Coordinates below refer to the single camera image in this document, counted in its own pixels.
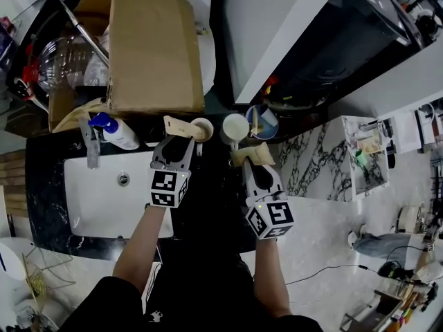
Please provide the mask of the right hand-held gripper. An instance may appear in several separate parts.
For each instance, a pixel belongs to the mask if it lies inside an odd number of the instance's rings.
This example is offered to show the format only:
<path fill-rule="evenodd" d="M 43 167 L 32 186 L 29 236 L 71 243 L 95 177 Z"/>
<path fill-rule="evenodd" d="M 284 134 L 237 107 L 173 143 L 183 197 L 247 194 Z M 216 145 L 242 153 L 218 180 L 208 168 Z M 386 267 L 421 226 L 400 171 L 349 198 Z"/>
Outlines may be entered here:
<path fill-rule="evenodd" d="M 250 158 L 242 164 L 246 188 L 246 221 L 259 240 L 285 235 L 295 221 L 277 171 L 270 165 L 254 165 Z M 270 194 L 260 194 L 266 190 Z"/>

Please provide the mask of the blue and white mug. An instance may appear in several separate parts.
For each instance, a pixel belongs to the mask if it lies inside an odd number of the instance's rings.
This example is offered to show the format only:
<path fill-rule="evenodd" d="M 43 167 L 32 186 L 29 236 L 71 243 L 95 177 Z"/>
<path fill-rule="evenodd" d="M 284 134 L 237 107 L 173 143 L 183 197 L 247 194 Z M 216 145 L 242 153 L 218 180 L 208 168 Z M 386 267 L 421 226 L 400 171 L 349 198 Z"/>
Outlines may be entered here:
<path fill-rule="evenodd" d="M 196 155 L 198 157 L 202 157 L 202 154 L 203 154 L 203 144 L 205 142 L 207 142 L 209 139 L 211 139 L 211 137 L 213 136 L 214 127 L 213 127 L 211 121 L 209 121 L 206 118 L 195 118 L 191 122 L 191 124 L 201 128 L 201 129 L 203 129 L 203 131 L 204 131 L 204 137 L 201 140 L 195 140 L 195 143 L 196 143 Z"/>

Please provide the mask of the person's left forearm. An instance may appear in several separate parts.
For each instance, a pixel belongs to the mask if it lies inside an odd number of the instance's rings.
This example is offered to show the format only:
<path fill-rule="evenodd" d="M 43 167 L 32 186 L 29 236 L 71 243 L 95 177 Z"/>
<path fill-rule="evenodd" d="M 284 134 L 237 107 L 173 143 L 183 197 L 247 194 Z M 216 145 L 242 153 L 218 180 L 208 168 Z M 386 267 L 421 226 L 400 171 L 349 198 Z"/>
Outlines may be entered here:
<path fill-rule="evenodd" d="M 165 207 L 147 207 L 114 266 L 113 276 L 133 284 L 139 293 L 150 276 L 165 211 Z"/>

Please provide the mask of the marble pattern box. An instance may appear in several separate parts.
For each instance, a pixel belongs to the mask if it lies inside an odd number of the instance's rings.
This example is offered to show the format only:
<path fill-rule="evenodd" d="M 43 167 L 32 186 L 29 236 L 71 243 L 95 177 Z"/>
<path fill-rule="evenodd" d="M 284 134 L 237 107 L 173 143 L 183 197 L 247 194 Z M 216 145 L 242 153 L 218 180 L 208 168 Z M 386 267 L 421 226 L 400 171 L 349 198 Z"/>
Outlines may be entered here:
<path fill-rule="evenodd" d="M 279 145 L 290 196 L 358 201 L 389 185 L 386 137 L 376 118 L 339 116 Z"/>

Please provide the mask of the blue bowl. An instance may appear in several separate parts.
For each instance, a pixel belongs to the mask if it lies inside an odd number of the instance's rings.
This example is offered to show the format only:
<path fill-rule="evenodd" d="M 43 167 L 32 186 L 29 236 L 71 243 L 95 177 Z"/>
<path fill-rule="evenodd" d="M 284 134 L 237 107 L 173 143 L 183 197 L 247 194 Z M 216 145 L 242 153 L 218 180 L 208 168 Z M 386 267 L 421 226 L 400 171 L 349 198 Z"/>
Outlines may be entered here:
<path fill-rule="evenodd" d="M 251 137 L 258 140 L 270 140 L 278 132 L 279 122 L 266 104 L 251 106 L 246 112 Z"/>

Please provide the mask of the white pump bottle blue cap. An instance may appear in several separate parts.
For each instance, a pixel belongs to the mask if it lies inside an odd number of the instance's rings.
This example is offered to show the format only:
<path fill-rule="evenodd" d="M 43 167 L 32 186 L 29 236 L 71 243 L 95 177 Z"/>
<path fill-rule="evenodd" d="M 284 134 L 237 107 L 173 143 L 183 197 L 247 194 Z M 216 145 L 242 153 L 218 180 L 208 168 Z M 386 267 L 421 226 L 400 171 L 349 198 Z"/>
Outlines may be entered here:
<path fill-rule="evenodd" d="M 140 147 L 138 136 L 120 118 L 113 118 L 108 113 L 100 112 L 88 121 L 88 125 L 101 127 L 104 139 L 121 149 L 131 151 Z"/>

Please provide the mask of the chrome faucet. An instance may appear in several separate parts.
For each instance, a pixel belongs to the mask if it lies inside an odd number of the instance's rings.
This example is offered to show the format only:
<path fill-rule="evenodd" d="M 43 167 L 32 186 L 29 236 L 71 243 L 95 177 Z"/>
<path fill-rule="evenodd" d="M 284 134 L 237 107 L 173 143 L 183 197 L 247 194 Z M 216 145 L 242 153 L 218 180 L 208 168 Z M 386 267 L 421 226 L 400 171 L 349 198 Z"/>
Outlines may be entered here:
<path fill-rule="evenodd" d="M 100 139 L 96 130 L 89 125 L 89 121 L 85 116 L 80 116 L 78 123 L 87 148 L 87 167 L 89 169 L 97 169 L 100 166 Z"/>

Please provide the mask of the white sink basin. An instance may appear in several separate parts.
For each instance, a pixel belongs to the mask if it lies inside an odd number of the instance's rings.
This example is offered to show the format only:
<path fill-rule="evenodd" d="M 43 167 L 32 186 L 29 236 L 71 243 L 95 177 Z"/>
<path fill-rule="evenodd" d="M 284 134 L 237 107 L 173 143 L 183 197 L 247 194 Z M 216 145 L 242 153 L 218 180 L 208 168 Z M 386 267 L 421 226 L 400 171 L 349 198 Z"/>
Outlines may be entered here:
<path fill-rule="evenodd" d="M 99 158 L 99 168 L 86 158 L 64 162 L 67 212 L 73 234 L 108 239 L 131 237 L 150 202 L 148 169 L 152 152 Z"/>

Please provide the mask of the brown cardboard box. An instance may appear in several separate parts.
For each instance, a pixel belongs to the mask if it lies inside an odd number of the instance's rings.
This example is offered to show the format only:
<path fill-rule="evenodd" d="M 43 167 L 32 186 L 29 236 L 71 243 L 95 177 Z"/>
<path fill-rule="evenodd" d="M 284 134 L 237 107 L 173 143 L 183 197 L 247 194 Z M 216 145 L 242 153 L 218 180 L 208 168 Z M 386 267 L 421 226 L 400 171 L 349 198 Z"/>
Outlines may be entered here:
<path fill-rule="evenodd" d="M 109 33 L 107 94 L 76 107 L 64 87 L 50 96 L 48 127 L 78 127 L 78 117 L 107 112 L 128 120 L 204 111 L 199 46 L 186 0 L 80 0 L 75 16 L 87 32 Z"/>

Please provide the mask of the person's black clothing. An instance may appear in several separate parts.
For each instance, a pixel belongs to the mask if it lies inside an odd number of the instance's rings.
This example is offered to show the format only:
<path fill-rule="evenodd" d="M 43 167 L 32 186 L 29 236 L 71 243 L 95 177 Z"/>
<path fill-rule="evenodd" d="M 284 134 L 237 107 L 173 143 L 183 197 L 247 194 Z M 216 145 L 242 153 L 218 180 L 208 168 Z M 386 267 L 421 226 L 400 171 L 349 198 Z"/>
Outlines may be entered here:
<path fill-rule="evenodd" d="M 146 304 L 119 277 L 103 277 L 59 332 L 323 332 L 301 316 L 273 317 L 239 258 L 221 266 L 163 264 Z"/>

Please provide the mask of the clear plastic jug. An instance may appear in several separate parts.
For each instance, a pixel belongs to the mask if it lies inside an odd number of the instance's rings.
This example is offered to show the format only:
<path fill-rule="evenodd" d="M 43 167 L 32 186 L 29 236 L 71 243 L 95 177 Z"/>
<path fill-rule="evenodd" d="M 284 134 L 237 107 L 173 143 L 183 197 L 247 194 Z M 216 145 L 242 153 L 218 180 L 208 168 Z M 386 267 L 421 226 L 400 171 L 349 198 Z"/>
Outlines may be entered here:
<path fill-rule="evenodd" d="M 79 36 L 58 37 L 50 41 L 37 58 L 37 83 L 47 93 L 62 86 L 84 86 L 84 74 L 92 47 Z"/>

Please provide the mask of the silver metal tube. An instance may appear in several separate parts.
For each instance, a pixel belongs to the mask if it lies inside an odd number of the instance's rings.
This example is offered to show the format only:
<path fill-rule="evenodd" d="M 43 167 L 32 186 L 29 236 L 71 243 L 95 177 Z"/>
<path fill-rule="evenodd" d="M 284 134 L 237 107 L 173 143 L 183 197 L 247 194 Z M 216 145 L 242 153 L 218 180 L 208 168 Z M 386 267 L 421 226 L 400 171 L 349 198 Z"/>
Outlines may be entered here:
<path fill-rule="evenodd" d="M 78 30 L 83 40 L 92 47 L 94 53 L 98 56 L 100 61 L 108 68 L 109 67 L 109 54 L 107 50 L 100 44 L 97 38 L 90 34 L 86 28 L 77 20 L 73 12 L 68 8 L 68 6 L 60 1 L 67 17 L 69 18 L 71 24 L 74 28 Z"/>

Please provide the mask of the wooden steps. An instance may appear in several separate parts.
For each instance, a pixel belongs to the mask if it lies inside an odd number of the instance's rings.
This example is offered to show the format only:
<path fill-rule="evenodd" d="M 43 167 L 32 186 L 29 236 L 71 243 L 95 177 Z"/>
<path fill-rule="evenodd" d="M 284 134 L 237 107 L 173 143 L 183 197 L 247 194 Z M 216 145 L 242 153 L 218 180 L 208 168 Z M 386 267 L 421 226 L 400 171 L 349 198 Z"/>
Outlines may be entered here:
<path fill-rule="evenodd" d="M 24 149 L 0 154 L 0 187 L 10 216 L 28 217 L 25 164 Z"/>

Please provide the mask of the red spray trigger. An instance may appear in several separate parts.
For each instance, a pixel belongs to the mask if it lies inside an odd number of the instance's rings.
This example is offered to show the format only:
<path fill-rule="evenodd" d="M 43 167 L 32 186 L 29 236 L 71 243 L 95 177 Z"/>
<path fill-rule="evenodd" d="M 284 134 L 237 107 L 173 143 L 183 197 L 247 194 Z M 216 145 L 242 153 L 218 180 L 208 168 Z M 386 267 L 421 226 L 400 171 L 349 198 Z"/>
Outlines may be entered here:
<path fill-rule="evenodd" d="M 26 47 L 27 64 L 23 67 L 22 80 L 25 83 L 38 82 L 38 58 L 34 55 L 34 44 Z"/>

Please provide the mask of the white rounded bin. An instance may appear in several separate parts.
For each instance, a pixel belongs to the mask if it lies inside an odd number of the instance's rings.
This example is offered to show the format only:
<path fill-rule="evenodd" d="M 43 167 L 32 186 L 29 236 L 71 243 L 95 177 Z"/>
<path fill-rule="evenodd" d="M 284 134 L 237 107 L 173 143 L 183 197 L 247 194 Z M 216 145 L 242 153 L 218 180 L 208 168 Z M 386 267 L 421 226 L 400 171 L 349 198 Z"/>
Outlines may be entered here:
<path fill-rule="evenodd" d="M 11 238 L 0 239 L 0 270 L 17 281 L 26 278 L 21 251 L 15 250 Z"/>

